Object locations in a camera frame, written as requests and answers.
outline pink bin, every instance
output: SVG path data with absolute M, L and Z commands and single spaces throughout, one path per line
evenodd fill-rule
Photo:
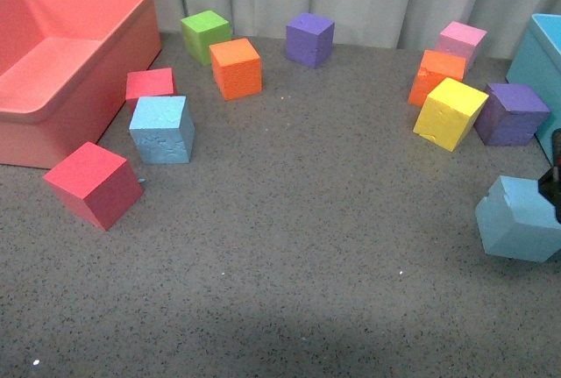
M 161 49 L 154 0 L 0 0 L 0 163 L 97 142 Z

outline lime green cube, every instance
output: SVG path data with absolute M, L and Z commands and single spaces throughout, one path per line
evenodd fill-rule
M 183 18 L 181 29 L 187 52 L 202 65 L 210 65 L 210 45 L 231 40 L 230 23 L 214 11 Z

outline light blue bin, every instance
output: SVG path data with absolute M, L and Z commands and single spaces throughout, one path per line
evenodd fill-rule
M 507 73 L 511 83 L 525 83 L 550 108 L 536 136 L 550 162 L 551 134 L 561 128 L 561 16 L 534 14 Z
M 489 255 L 544 262 L 561 249 L 555 208 L 537 190 L 537 181 L 499 176 L 475 216 Z

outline yellow cube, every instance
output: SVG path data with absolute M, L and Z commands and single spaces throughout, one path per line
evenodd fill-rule
M 451 152 L 470 131 L 488 97 L 446 78 L 427 96 L 413 132 Z

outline foam cube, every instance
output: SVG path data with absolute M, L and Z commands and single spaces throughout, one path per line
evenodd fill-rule
M 214 11 L 204 11 L 181 20 L 187 52 L 202 65 L 210 65 L 209 46 L 231 40 L 230 23 Z
M 317 68 L 331 55 L 335 22 L 304 12 L 287 24 L 287 58 Z
M 144 163 L 189 163 L 195 126 L 185 96 L 141 97 L 129 131 Z
M 174 71 L 171 68 L 135 71 L 126 76 L 125 101 L 131 113 L 141 96 L 176 96 Z
M 90 142 L 43 178 L 70 211 L 105 231 L 142 196 L 129 161 Z
M 224 99 L 254 95 L 262 90 L 261 57 L 248 39 L 210 46 L 212 73 Z
M 489 255 L 543 262 L 561 249 L 555 208 L 537 190 L 537 181 L 500 176 L 475 209 Z
M 526 84 L 487 84 L 487 99 L 473 127 L 487 146 L 524 146 L 550 110 Z
M 423 106 L 427 95 L 442 82 L 444 78 L 464 80 L 465 58 L 426 50 L 421 66 L 409 93 L 408 103 Z
M 435 51 L 465 58 L 467 71 L 472 67 L 486 35 L 485 30 L 452 21 L 438 35 Z
M 486 100 L 487 93 L 446 78 L 427 96 L 413 132 L 451 152 L 470 131 Z

